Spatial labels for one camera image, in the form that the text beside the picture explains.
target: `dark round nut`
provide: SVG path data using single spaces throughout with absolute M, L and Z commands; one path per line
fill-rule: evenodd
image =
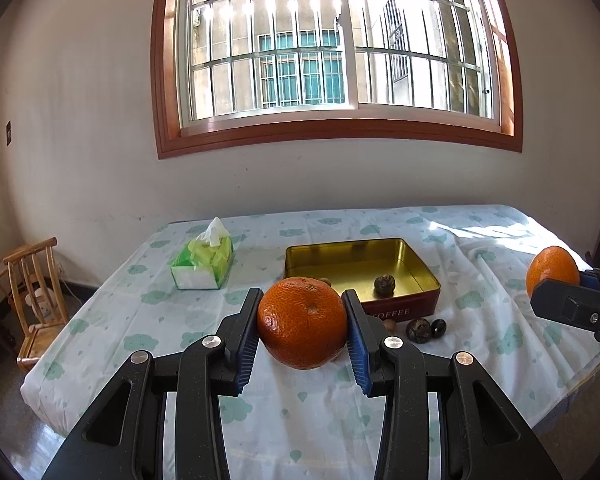
M 407 339 L 414 343 L 422 344 L 431 339 L 431 325 L 423 317 L 408 322 L 405 332 Z
M 431 323 L 431 336 L 433 339 L 438 339 L 445 335 L 446 332 L 446 321 L 444 319 L 437 319 Z
M 374 280 L 374 289 L 378 296 L 391 296 L 395 289 L 395 278 L 390 274 L 378 276 Z
M 393 319 L 385 319 L 382 321 L 382 323 L 384 324 L 384 327 L 386 328 L 387 332 L 393 333 L 398 328 L 398 325 Z

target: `orange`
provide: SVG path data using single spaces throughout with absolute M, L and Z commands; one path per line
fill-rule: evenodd
M 536 285 L 547 278 L 572 285 L 580 284 L 578 266 L 569 251 L 551 246 L 536 254 L 526 272 L 526 293 L 529 297 Z
M 347 341 L 347 313 L 338 293 L 311 278 L 287 278 L 264 293 L 258 335 L 278 361 L 298 370 L 333 359 Z

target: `wooden window frame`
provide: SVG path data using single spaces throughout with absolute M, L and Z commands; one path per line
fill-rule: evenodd
M 311 139 L 424 139 L 522 152 L 522 82 L 518 50 L 504 0 L 497 0 L 509 49 L 510 71 L 498 60 L 500 132 L 453 124 L 392 119 L 315 119 L 264 123 L 191 135 L 180 127 L 174 44 L 178 0 L 154 0 L 151 28 L 151 86 L 158 158 L 232 146 Z M 502 36 L 491 27 L 496 35 Z

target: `small wooden chair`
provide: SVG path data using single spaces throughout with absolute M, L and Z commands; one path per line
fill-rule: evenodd
M 8 258 L 9 256 L 11 256 L 11 254 L 20 252 L 21 250 L 23 250 L 23 249 L 25 249 L 27 247 L 28 247 L 27 245 L 21 245 L 16 250 L 12 251 L 10 254 L 8 254 L 7 256 L 5 256 L 5 258 Z M 7 267 L 3 263 L 3 258 L 0 258 L 0 291 L 7 298 L 7 302 L 9 303 L 9 306 L 11 307 L 11 311 L 17 316 L 18 313 L 16 312 L 16 306 L 13 303 L 13 295 L 11 293 L 11 288 L 8 285 L 4 286 L 3 283 L 2 283 L 2 278 L 4 276 L 6 276 L 7 272 L 8 272 L 8 269 L 7 269 Z M 19 283 L 24 283 L 23 277 L 20 277 Z
M 64 306 L 64 297 L 60 288 L 58 279 L 58 270 L 54 260 L 52 247 L 58 244 L 56 238 L 49 238 L 44 242 L 35 244 L 21 251 L 10 254 L 3 260 L 9 271 L 9 282 L 11 284 L 11 293 L 13 303 L 20 320 L 20 326 L 24 332 L 24 343 L 20 348 L 20 353 L 16 362 L 21 370 L 25 373 L 29 372 L 34 365 L 40 360 L 49 345 L 56 339 L 62 328 L 69 322 L 69 317 Z M 38 262 L 36 255 L 44 252 L 46 254 L 46 266 L 51 278 L 53 287 L 52 293 L 55 301 L 52 300 L 52 295 L 49 292 L 45 282 L 45 275 Z M 33 265 L 33 273 L 30 271 L 29 262 Z M 23 299 L 18 293 L 18 278 L 21 275 L 24 278 L 27 292 L 29 293 L 33 311 L 38 318 L 39 323 L 30 325 L 23 310 Z M 50 320 L 45 320 L 40 304 L 39 297 L 36 296 L 36 291 L 33 288 L 33 283 L 37 282 L 42 292 L 42 298 L 46 302 L 48 309 L 51 312 Z

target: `table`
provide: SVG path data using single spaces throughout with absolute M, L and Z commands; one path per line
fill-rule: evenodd
M 281 279 L 287 246 L 401 237 L 442 284 L 435 317 L 448 329 L 424 352 L 466 349 L 481 362 L 531 426 L 546 419 L 600 365 L 591 333 L 538 319 L 525 291 L 533 256 L 566 245 L 529 216 L 494 206 L 331 210 L 223 219 L 235 260 L 225 288 L 175 288 L 169 261 L 208 221 L 162 227 L 99 288 L 65 327 L 22 386 L 25 402 L 67 434 L 135 350 L 179 352 L 238 312 L 250 286 Z M 573 253 L 581 269 L 587 268 Z M 398 324 L 404 329 L 404 323 Z M 348 356 L 316 370 L 293 370 L 256 354 L 250 383 L 220 401 L 234 478 L 373 477 L 384 399 L 367 399 Z M 165 478 L 174 478 L 174 395 L 168 399 Z M 437 411 L 430 397 L 430 463 L 439 467 Z

